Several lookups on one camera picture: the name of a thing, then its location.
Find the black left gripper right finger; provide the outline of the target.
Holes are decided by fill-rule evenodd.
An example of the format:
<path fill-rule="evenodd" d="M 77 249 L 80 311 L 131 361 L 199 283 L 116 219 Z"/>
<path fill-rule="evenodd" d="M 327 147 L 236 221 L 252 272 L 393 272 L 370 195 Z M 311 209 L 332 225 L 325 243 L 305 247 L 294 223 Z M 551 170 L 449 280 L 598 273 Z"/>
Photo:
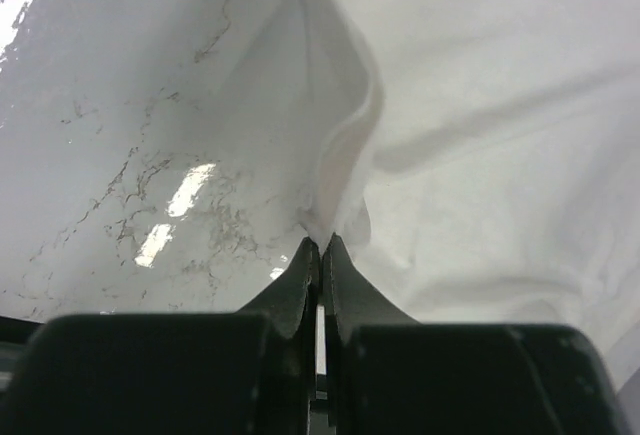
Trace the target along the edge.
<path fill-rule="evenodd" d="M 556 324 L 420 323 L 333 236 L 322 258 L 328 415 L 340 434 L 624 434 L 595 347 Z"/>

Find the white Coca-Cola t-shirt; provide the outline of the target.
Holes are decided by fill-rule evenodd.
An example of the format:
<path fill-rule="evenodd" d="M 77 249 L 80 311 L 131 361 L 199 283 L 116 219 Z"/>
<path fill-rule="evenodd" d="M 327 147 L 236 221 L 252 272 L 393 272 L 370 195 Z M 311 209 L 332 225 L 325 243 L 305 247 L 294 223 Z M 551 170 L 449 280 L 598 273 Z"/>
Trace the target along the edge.
<path fill-rule="evenodd" d="M 335 0 L 383 111 L 359 270 L 423 322 L 565 323 L 639 366 L 639 0 Z"/>

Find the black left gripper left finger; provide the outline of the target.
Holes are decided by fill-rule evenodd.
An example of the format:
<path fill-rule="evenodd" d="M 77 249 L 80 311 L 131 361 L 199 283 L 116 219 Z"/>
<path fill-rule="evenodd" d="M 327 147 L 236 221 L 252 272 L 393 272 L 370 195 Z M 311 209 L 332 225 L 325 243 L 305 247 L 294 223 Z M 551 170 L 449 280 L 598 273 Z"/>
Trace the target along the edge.
<path fill-rule="evenodd" d="M 73 315 L 37 325 L 4 394 L 8 434 L 305 434 L 317 246 L 232 313 Z"/>

